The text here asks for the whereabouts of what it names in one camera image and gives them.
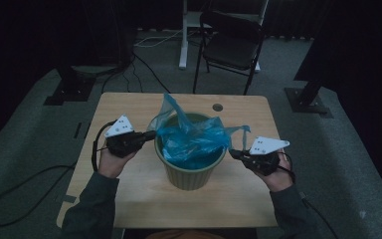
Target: chair backrest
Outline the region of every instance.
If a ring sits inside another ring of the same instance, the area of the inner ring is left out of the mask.
[[[263,42],[262,26],[249,19],[217,11],[205,11],[200,15],[200,27],[203,28],[204,25],[229,37],[247,39],[254,44]]]

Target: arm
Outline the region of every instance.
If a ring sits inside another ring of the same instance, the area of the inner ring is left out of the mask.
[[[132,153],[119,158],[108,149],[101,151],[98,172],[92,175],[80,202],[67,211],[61,238],[111,238],[117,177],[134,156]]]
[[[280,166],[290,169],[286,157],[279,153]],[[275,216],[279,226],[285,231],[283,238],[320,238],[315,218],[303,204],[296,185],[292,183],[289,174],[278,169],[269,176],[255,174],[262,179],[271,191],[275,208]]]

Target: sleeve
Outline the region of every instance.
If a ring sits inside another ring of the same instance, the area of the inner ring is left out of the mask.
[[[111,238],[118,184],[119,179],[95,172],[80,202],[67,211],[60,238]]]
[[[285,231],[282,238],[321,238],[311,211],[304,205],[295,185],[271,192],[275,216],[279,226]]]

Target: blue plastic bag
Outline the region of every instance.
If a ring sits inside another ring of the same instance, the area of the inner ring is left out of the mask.
[[[164,126],[176,112],[178,125]],[[231,135],[242,129],[243,147],[246,148],[247,125],[224,127],[220,118],[192,122],[176,101],[164,94],[162,108],[147,130],[156,130],[163,142],[163,156],[170,163],[184,169],[200,169],[211,165],[224,150],[232,148]]]

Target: dark background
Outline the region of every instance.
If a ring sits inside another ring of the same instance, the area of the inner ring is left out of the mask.
[[[189,10],[204,3],[190,1]],[[260,4],[213,2],[249,13]],[[181,29],[181,11],[177,0],[0,1],[0,129],[58,64],[117,65],[125,57],[118,39],[128,44],[137,28]],[[338,94],[382,177],[382,1],[271,1],[265,27],[271,37],[315,39],[295,79]]]

